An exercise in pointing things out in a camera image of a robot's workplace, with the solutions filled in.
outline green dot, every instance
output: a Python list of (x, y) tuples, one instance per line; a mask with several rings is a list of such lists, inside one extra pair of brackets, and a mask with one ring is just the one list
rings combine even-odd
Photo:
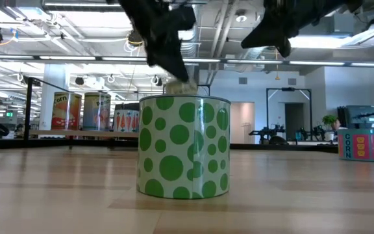
[(205, 145), (205, 140), (203, 135), (199, 131), (194, 131), (194, 145), (195, 145), (195, 152), (200, 152)]
[(174, 144), (184, 144), (190, 137), (188, 128), (184, 125), (176, 125), (169, 132), (169, 137)]
[(200, 194), (193, 192), (193, 199), (201, 199), (201, 198), (202, 197), (200, 196)]
[(229, 116), (227, 114), (227, 110), (224, 108), (220, 109), (216, 118), (220, 129), (226, 130), (227, 126), (229, 125)]
[(187, 171), (187, 179), (189, 181), (193, 181), (193, 175), (194, 175), (194, 170), (193, 169), (190, 169)]
[(174, 97), (159, 97), (156, 99), (157, 107), (162, 110), (168, 110), (174, 103)]
[(226, 161), (223, 159), (220, 163), (220, 168), (224, 170), (226, 168)]
[(190, 191), (187, 188), (178, 187), (173, 192), (173, 198), (189, 199), (190, 198)]
[(187, 157), (190, 161), (194, 161), (194, 144), (191, 144), (187, 149)]
[(180, 107), (180, 118), (186, 123), (194, 122), (195, 105), (194, 103), (185, 103)]
[(208, 138), (213, 139), (216, 136), (216, 128), (214, 126), (208, 126), (206, 129), (206, 135)]
[(214, 118), (214, 109), (213, 107), (208, 104), (208, 103), (205, 103), (203, 105), (203, 112), (204, 112), (204, 116), (203, 116), (203, 119), (205, 121), (205, 123), (210, 123), (213, 118)]
[(155, 120), (155, 128), (156, 130), (158, 131), (161, 131), (163, 130), (164, 128), (166, 128), (166, 120), (163, 119), (163, 118), (157, 118)]
[(216, 194), (216, 183), (213, 181), (207, 181), (201, 188), (201, 194), (204, 198), (213, 198)]
[(227, 149), (227, 140), (226, 140), (226, 137), (221, 136), (219, 138), (218, 146), (219, 146), (220, 152), (222, 152), (222, 153), (226, 152), (226, 149)]
[(165, 141), (163, 141), (163, 140), (157, 140), (155, 142), (155, 150), (157, 152), (162, 153), (162, 152), (164, 152), (166, 150), (166, 148), (167, 148), (167, 144), (166, 144)]
[(146, 158), (143, 161), (143, 168), (146, 172), (151, 172), (153, 170), (153, 161), (150, 158)]
[(153, 110), (150, 107), (146, 107), (142, 110), (142, 122), (144, 125), (148, 125), (153, 120)]
[(197, 179), (201, 177), (201, 175), (205, 171), (205, 168), (203, 167), (201, 162), (193, 162), (193, 170), (194, 170), (193, 177)]
[(180, 178), (182, 169), (182, 162), (176, 156), (165, 156), (160, 162), (160, 174), (168, 181), (174, 181)]
[(156, 179), (150, 179), (145, 184), (145, 193), (159, 198), (164, 197), (164, 188)]
[(227, 174), (223, 174), (220, 178), (220, 188), (224, 191), (227, 189), (227, 184), (229, 183), (229, 178)]
[(142, 129), (140, 133), (140, 147), (142, 151), (148, 150), (151, 146), (151, 133), (148, 129)]
[(209, 155), (215, 155), (216, 154), (216, 146), (214, 144), (210, 144), (208, 147), (207, 147), (207, 153)]
[(212, 173), (217, 172), (218, 162), (216, 160), (210, 160), (210, 162), (208, 162), (207, 168), (209, 172), (212, 172)]

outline wooden floor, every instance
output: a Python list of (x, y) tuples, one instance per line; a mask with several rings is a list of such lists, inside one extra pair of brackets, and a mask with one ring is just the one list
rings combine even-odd
[(0, 150), (0, 233), (374, 234), (374, 163), (232, 151), (231, 191), (186, 201), (138, 193), (136, 155)]

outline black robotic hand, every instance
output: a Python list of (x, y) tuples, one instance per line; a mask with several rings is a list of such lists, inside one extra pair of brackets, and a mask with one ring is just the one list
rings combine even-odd
[(242, 42), (242, 48), (275, 46), (283, 57), (291, 53), (288, 40), (298, 35), (299, 29), (318, 21), (346, 4), (354, 12), (363, 0), (264, 0), (265, 15), (260, 24)]
[(118, 1), (132, 21), (134, 30), (143, 38), (148, 65), (158, 65), (179, 81), (187, 82), (178, 31), (193, 28), (196, 22), (193, 8), (182, 5), (170, 11), (168, 3), (162, 0)]

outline can rim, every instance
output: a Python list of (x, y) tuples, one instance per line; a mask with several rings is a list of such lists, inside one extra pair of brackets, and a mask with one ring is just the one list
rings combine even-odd
[(175, 98), (175, 97), (184, 97), (184, 98), (203, 98), (203, 99), (216, 99), (219, 101), (227, 102), (228, 104), (232, 104), (230, 101), (221, 98), (221, 97), (212, 97), (212, 96), (201, 96), (201, 95), (193, 95), (193, 94), (164, 94), (164, 95), (154, 95), (149, 97), (143, 97), (140, 99), (141, 101), (145, 101), (147, 99), (153, 99), (153, 98)]

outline green polka dot can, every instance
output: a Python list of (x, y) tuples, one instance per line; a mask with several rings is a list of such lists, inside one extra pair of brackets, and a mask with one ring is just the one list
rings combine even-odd
[(231, 103), (216, 97), (140, 100), (136, 187), (160, 198), (213, 198), (229, 191)]

